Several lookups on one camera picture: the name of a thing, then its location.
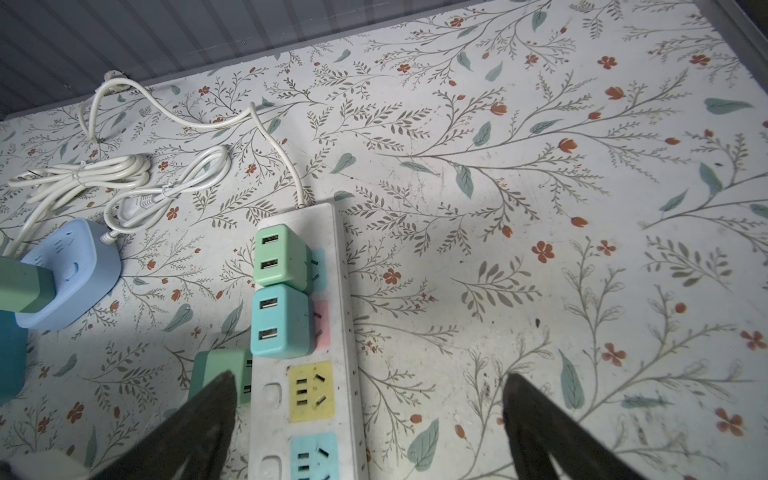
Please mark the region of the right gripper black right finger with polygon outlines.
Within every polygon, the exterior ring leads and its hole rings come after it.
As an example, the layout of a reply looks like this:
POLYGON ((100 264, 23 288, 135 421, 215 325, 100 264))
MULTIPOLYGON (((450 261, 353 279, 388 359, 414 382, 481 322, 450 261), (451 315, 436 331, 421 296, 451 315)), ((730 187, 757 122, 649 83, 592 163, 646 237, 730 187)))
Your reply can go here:
POLYGON ((546 395, 519 374, 503 389, 503 419, 520 479, 640 479, 546 395))

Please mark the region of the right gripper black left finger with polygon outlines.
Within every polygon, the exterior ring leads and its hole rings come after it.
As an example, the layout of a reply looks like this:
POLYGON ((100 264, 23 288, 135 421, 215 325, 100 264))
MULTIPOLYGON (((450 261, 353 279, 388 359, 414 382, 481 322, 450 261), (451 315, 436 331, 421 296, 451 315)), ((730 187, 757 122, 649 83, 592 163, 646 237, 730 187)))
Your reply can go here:
POLYGON ((218 479, 235 426, 234 374, 224 372, 97 479, 218 479))

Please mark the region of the white long power strip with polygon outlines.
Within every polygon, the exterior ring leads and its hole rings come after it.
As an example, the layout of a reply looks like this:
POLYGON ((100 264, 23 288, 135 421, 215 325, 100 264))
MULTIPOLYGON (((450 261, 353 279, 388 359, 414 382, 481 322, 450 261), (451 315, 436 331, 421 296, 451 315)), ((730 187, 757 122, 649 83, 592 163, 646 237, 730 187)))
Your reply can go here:
POLYGON ((253 354, 249 470, 251 479, 366 479, 362 394, 342 220, 331 203, 260 222, 285 224, 316 262, 311 300, 316 346, 280 360, 253 354))

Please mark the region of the teal plug cube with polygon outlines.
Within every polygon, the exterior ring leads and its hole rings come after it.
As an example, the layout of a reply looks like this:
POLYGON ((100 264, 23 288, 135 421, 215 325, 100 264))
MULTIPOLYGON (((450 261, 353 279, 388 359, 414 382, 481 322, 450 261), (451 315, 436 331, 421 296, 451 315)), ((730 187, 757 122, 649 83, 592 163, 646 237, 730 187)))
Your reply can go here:
POLYGON ((250 350, 256 357, 292 359, 316 346, 313 307, 302 291, 285 284, 254 293, 250 350))

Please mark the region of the teal power strip with USB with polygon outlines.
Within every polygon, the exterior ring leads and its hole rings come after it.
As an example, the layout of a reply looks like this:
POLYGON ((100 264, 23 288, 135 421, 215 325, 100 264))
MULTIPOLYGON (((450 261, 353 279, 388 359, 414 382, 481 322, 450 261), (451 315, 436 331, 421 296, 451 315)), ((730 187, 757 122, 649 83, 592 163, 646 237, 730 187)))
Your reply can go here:
POLYGON ((13 312, 1 311, 0 319, 0 404, 5 405, 23 389, 27 359, 28 331, 15 321, 13 312))

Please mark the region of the blue square socket cube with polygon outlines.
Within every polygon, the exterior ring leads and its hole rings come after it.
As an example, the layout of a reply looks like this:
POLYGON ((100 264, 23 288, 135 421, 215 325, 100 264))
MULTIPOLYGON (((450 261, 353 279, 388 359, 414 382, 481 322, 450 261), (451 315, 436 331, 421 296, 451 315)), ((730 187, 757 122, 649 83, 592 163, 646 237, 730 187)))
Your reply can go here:
POLYGON ((21 258, 23 264, 52 273, 56 296, 38 312, 17 313, 20 327, 62 330, 114 288, 122 263, 117 246, 101 240, 108 232, 106 226, 91 220, 71 220, 21 258))

